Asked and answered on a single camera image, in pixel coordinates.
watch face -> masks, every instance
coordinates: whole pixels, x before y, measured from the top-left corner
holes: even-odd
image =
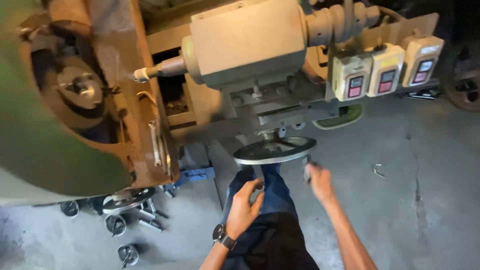
[[[219,224],[215,227],[213,231],[213,240],[219,241],[222,240],[223,236],[225,235],[225,225]]]

wristwatch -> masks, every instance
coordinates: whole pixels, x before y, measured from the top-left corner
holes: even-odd
[[[213,241],[221,243],[229,250],[232,250],[237,244],[237,241],[233,240],[227,235],[225,224],[219,224],[215,227],[215,230],[213,231]]]

jeans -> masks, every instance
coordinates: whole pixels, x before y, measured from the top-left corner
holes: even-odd
[[[280,163],[261,165],[264,174],[264,203],[260,208],[260,215],[287,212],[298,219],[295,205],[290,197],[290,190],[280,176]],[[247,181],[255,180],[255,171],[252,166],[247,166],[237,173],[227,189],[227,199],[223,208],[222,224],[227,222],[228,214],[232,207],[233,196]]]

red button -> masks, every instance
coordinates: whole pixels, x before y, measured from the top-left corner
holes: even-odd
[[[415,80],[413,80],[413,83],[421,83],[427,79],[427,74],[428,72],[419,72],[417,75],[415,75]]]
[[[350,91],[348,92],[348,97],[352,98],[352,97],[359,96],[360,92],[361,92],[361,87],[350,88]]]
[[[381,83],[380,87],[378,88],[378,93],[385,93],[392,89],[392,82],[388,83]]]

hand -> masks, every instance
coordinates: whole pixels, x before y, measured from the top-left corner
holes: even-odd
[[[264,192],[262,191],[257,195],[252,205],[250,205],[249,199],[254,189],[261,189],[262,184],[263,178],[248,181],[233,196],[232,207],[226,224],[227,235],[233,240],[237,240],[240,234],[246,231],[257,218],[264,201]]]
[[[312,190],[317,199],[325,206],[336,199],[332,185],[332,175],[328,169],[315,164],[307,164],[305,169],[312,178]]]

